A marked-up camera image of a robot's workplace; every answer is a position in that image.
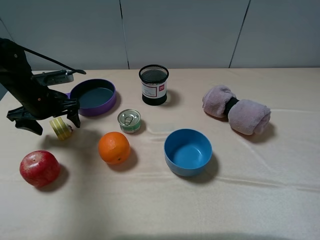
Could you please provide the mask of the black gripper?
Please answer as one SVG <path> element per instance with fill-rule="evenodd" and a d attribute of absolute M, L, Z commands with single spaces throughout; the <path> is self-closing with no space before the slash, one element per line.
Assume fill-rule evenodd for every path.
<path fill-rule="evenodd" d="M 77 128 L 81 127 L 80 103 L 77 99 L 70 99 L 65 93 L 36 83 L 20 83 L 14 86 L 14 97 L 22 106 L 9 110 L 6 117 L 15 122 L 17 129 L 41 136 L 43 128 L 38 120 L 62 115 L 66 115 Z"/>

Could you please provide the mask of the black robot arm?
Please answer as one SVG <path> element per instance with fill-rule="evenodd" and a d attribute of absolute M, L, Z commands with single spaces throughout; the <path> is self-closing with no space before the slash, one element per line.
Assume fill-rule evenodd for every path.
<path fill-rule="evenodd" d="M 26 52 L 55 63 L 63 69 L 33 74 Z M 84 75 L 86 72 L 69 67 L 9 39 L 0 40 L 0 83 L 21 103 L 20 107 L 8 111 L 6 116 L 15 122 L 17 129 L 27 130 L 40 136 L 43 128 L 38 123 L 39 120 L 63 115 L 79 128 L 81 126 L 79 101 L 49 88 L 51 85 L 73 81 L 75 73 Z"/>

